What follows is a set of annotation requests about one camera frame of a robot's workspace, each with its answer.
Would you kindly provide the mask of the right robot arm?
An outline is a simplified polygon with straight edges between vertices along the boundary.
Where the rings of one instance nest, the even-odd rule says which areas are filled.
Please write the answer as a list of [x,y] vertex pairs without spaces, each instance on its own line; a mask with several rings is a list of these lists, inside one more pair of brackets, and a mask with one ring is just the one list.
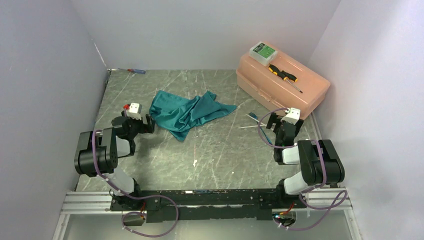
[[344,181],[346,171],[340,157],[329,139],[295,141],[303,120],[296,116],[267,113],[266,128],[275,133],[275,141],[262,140],[273,148],[274,161],[279,165],[297,165],[300,171],[282,179],[276,187],[275,200],[282,207],[289,207],[297,197],[325,185],[337,185]]

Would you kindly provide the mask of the teal cloth napkin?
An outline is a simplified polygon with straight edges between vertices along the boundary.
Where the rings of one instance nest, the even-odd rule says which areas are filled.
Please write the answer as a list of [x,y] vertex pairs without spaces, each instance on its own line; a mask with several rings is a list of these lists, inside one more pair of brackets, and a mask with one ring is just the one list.
[[216,98],[211,91],[188,99],[160,90],[151,103],[149,114],[159,127],[183,142],[192,128],[223,118],[237,109],[236,105],[220,103]]

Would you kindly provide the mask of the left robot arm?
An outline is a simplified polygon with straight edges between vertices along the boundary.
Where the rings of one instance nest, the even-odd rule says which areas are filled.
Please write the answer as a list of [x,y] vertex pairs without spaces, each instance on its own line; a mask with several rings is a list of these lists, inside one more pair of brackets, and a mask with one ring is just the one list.
[[138,134],[152,134],[156,122],[150,115],[134,119],[117,116],[111,127],[100,131],[86,131],[79,135],[74,167],[79,175],[99,177],[112,191],[113,204],[124,210],[140,210],[144,204],[139,184],[118,166],[119,159],[133,156]]

